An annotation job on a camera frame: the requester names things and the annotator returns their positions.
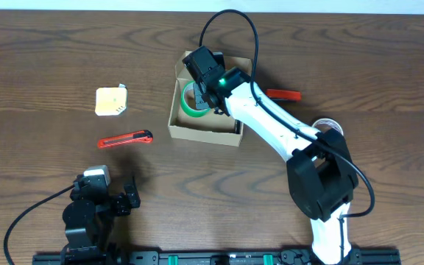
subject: red box cutter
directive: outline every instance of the red box cutter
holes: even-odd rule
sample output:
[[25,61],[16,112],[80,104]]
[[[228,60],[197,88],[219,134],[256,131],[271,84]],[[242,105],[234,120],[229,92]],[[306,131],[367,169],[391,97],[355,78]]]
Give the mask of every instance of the red box cutter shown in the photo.
[[153,134],[148,130],[131,132],[124,135],[103,138],[97,142],[99,148],[118,146],[121,144],[130,143],[145,143],[149,144],[153,141]]

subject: white backdrop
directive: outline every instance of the white backdrop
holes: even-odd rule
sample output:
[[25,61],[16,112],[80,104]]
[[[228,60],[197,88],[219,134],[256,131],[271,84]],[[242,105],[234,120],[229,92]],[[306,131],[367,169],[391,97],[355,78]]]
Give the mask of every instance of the white backdrop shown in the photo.
[[0,0],[0,9],[424,14],[424,0]]

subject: open box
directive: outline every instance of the open box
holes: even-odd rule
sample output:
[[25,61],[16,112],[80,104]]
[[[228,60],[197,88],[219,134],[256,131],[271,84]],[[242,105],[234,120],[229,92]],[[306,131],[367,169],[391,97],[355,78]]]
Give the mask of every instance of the open box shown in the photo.
[[[209,110],[202,117],[193,118],[188,116],[181,108],[181,92],[184,86],[192,81],[192,77],[182,60],[190,53],[185,52],[174,67],[176,85],[168,120],[169,134],[173,138],[238,146],[243,136],[243,123],[225,114],[214,114],[213,110]],[[234,66],[251,74],[252,63],[250,59],[225,56],[225,68],[228,70]],[[192,91],[190,94],[186,94],[186,101],[190,107],[195,109]]]

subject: wooden tabletop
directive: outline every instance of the wooden tabletop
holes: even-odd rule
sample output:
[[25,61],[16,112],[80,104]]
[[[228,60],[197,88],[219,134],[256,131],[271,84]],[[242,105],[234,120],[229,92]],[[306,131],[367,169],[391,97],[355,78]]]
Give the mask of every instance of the wooden tabletop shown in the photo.
[[[33,203],[106,164],[112,191],[135,174],[141,207],[117,220],[120,243],[162,250],[310,246],[284,162],[250,128],[241,146],[171,139],[174,64],[210,13],[0,11],[0,264],[4,234]],[[349,221],[360,247],[397,247],[424,264],[424,16],[250,14],[262,88],[301,91],[284,104],[304,122],[330,116],[372,181],[375,210]],[[205,44],[252,57],[246,21],[224,15]],[[94,113],[99,87],[128,87],[120,116]],[[150,145],[99,150],[100,138],[148,129]],[[68,195],[29,213],[10,237],[16,264],[66,244]],[[364,185],[352,212],[364,210]]]

